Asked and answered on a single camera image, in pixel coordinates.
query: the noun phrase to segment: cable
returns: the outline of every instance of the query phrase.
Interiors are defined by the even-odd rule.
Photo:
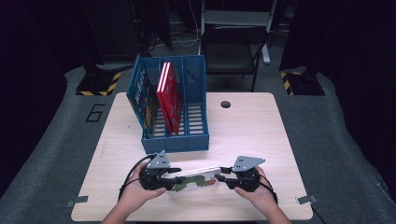
[[[193,41],[192,44],[184,45],[184,44],[182,44],[182,41],[176,37],[176,40],[178,40],[178,43],[180,43],[182,46],[184,46],[184,47],[186,47],[186,48],[187,48],[187,47],[191,47],[192,45],[194,45],[194,44],[198,41],[198,39],[199,39],[199,37],[198,37],[198,34],[199,34],[199,31],[198,31],[198,23],[197,23],[197,20],[195,19],[195,16],[194,16],[193,11],[192,11],[191,0],[189,0],[189,4],[190,4],[190,12],[191,12],[192,18],[194,19],[195,28],[196,28],[196,31],[197,31],[197,32],[196,32],[195,40],[190,40],[190,41]]]
[[[142,163],[143,161],[145,161],[146,159],[154,159],[155,157],[156,157],[155,154],[147,155],[145,158],[143,158],[143,159],[141,159],[140,161],[138,161],[138,162],[134,165],[134,167],[132,167],[131,171],[130,171],[130,172],[128,173],[128,175],[126,176],[125,181],[124,181],[124,183],[122,184],[122,186],[121,186],[121,188],[120,188],[119,200],[120,200],[120,198],[121,198],[121,196],[122,196],[122,193],[124,192],[125,188],[126,188],[129,184],[131,184],[132,182],[134,182],[134,181],[136,181],[136,180],[138,179],[138,178],[137,178],[137,179],[132,180],[131,182],[128,183],[128,180],[129,180],[131,174],[134,172],[134,169],[136,169],[136,167],[137,167],[140,163]]]
[[[323,224],[326,224],[326,222],[324,221],[323,217],[318,213],[318,211],[314,208],[314,206],[312,206],[312,204],[311,204],[311,208],[312,208],[312,211],[314,211],[314,213],[318,216],[320,221],[322,221]]]
[[[274,188],[272,187],[270,181],[269,181],[265,176],[263,176],[263,175],[260,175],[260,174],[259,174],[259,176],[261,176],[262,178],[264,178],[264,179],[268,182],[268,185],[269,185],[269,186],[267,186],[267,185],[263,184],[261,181],[259,181],[260,185],[262,185],[263,187],[265,187],[266,189],[268,189],[268,190],[270,191],[270,193],[271,193],[271,194],[273,195],[273,197],[274,197],[275,202],[277,203],[277,195],[276,195],[276,193],[274,192]]]

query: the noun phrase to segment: wooden table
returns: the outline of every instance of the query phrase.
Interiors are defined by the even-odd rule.
[[[229,101],[231,107],[220,106]],[[313,216],[276,101],[271,93],[209,92],[206,97],[209,150],[168,153],[172,167],[183,171],[220,165],[233,166],[237,156],[265,158],[260,167],[271,181],[279,206],[293,220]],[[90,168],[72,212],[75,221],[102,220],[116,204],[119,188],[131,168],[146,156],[142,130],[125,93],[119,93],[108,115]],[[228,189],[198,189],[150,200],[127,220],[132,221],[241,221],[265,220],[253,205]]]

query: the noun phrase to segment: blue file organizer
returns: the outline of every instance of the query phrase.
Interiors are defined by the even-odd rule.
[[[183,112],[178,134],[165,130],[163,113],[159,107],[154,136],[141,142],[147,154],[209,150],[209,131],[206,120],[206,75],[202,55],[143,58],[138,55],[132,76],[141,76],[146,70],[151,84],[157,89],[164,62],[171,62],[177,78],[177,86],[183,101]]]

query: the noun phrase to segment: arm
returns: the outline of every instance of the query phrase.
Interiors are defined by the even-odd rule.
[[[114,208],[107,214],[105,219],[102,221],[103,224],[111,223],[124,223],[126,218],[138,208],[140,208],[146,201],[157,198],[166,192],[166,189],[155,189],[145,190],[137,180],[141,169],[145,166],[145,163],[141,163],[136,167],[134,173],[129,178],[132,182],[128,185],[120,200],[114,206]]]
[[[265,176],[262,168],[256,167],[256,169],[260,175]],[[269,183],[264,178],[261,178],[260,181],[266,186],[269,185]],[[265,187],[259,186],[253,192],[247,192],[240,188],[235,188],[234,190],[241,197],[251,201],[254,207],[261,211],[268,218],[268,221],[271,224],[291,223],[288,217],[286,217],[280,207],[276,204],[271,192]]]

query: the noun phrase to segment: gray mat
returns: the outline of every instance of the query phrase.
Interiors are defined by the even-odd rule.
[[[271,64],[261,64],[256,91],[271,92],[276,98],[306,191],[318,197],[313,206],[327,223],[396,223],[396,206],[381,189],[381,176],[348,134],[329,79],[318,75],[326,96],[286,94],[278,71],[286,38],[279,34],[272,42]],[[152,54],[196,54],[197,46],[175,43],[172,51],[159,46]],[[64,100],[2,197],[0,223],[74,223],[72,208],[64,206],[78,196],[114,97],[127,90],[131,77],[131,70],[123,72],[109,96],[76,96],[84,73],[76,68],[65,75],[68,89]],[[101,118],[86,122],[95,105]],[[314,215],[311,220],[294,223],[321,221]]]

